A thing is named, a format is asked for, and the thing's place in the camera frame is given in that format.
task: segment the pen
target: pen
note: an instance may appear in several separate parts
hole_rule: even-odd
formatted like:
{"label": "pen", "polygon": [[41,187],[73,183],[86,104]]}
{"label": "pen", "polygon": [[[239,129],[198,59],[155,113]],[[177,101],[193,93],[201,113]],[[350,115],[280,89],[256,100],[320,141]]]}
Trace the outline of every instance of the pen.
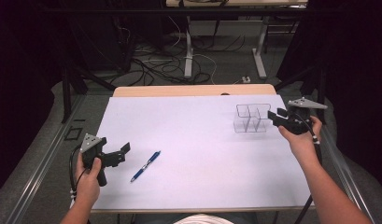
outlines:
{"label": "pen", "polygon": [[130,180],[130,182],[135,181],[147,168],[148,166],[161,154],[161,151],[157,151],[153,153],[152,157],[147,161],[147,163],[135,174]]}

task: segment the transparent organizer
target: transparent organizer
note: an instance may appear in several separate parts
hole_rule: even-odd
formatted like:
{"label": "transparent organizer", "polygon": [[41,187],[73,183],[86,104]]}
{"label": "transparent organizer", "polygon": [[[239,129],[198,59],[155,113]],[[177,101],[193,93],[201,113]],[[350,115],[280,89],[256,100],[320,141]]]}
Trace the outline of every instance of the transparent organizer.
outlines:
{"label": "transparent organizer", "polygon": [[234,131],[236,133],[264,133],[266,132],[268,104],[237,105],[234,116]]}

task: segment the white tabletop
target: white tabletop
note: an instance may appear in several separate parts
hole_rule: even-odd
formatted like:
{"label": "white tabletop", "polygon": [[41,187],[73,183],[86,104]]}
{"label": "white tabletop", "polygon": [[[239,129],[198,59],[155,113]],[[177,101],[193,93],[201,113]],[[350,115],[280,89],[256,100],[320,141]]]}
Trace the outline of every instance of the white tabletop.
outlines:
{"label": "white tabletop", "polygon": [[[236,105],[284,107],[279,95],[112,97],[97,136],[104,152],[130,142],[126,161],[106,168],[93,212],[215,212],[303,207],[310,191],[287,141],[236,133]],[[155,151],[162,153],[135,182]]]}
{"label": "white tabletop", "polygon": [[[179,0],[166,0],[168,7],[178,7]],[[184,0],[185,7],[216,7],[217,3],[198,3]],[[257,7],[257,6],[297,6],[307,4],[307,0],[229,0],[226,7]]]}

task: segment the forearm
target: forearm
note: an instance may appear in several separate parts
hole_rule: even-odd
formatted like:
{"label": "forearm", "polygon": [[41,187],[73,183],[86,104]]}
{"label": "forearm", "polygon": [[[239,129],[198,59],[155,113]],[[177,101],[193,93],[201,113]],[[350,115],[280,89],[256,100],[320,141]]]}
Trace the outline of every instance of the forearm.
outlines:
{"label": "forearm", "polygon": [[371,223],[320,164],[309,162],[301,166],[322,224]]}
{"label": "forearm", "polygon": [[66,216],[62,220],[62,224],[71,223],[87,223],[90,215],[92,206],[89,203],[84,203],[82,201],[75,202],[70,208]]}

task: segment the hand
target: hand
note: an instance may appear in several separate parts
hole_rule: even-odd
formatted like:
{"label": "hand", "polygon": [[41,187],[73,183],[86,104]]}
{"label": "hand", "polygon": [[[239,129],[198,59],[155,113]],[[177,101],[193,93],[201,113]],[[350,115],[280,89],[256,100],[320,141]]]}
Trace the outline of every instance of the hand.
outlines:
{"label": "hand", "polygon": [[[76,176],[79,176],[85,170],[83,167],[82,153],[78,154]],[[92,169],[85,171],[78,181],[77,186],[77,199],[76,202],[81,201],[88,204],[90,207],[97,201],[100,195],[100,186],[98,185],[97,176],[101,170],[101,160],[94,158]]]}
{"label": "hand", "polygon": [[[313,122],[313,132],[317,136],[318,140],[320,140],[321,137],[319,135],[319,131],[321,130],[322,123],[316,117],[311,116],[310,118]],[[310,132],[296,135],[288,131],[283,126],[279,126],[278,130],[280,131],[281,135],[283,135],[283,137],[289,141],[290,149],[301,166],[309,162],[318,163],[318,158],[313,144],[313,138]]]}

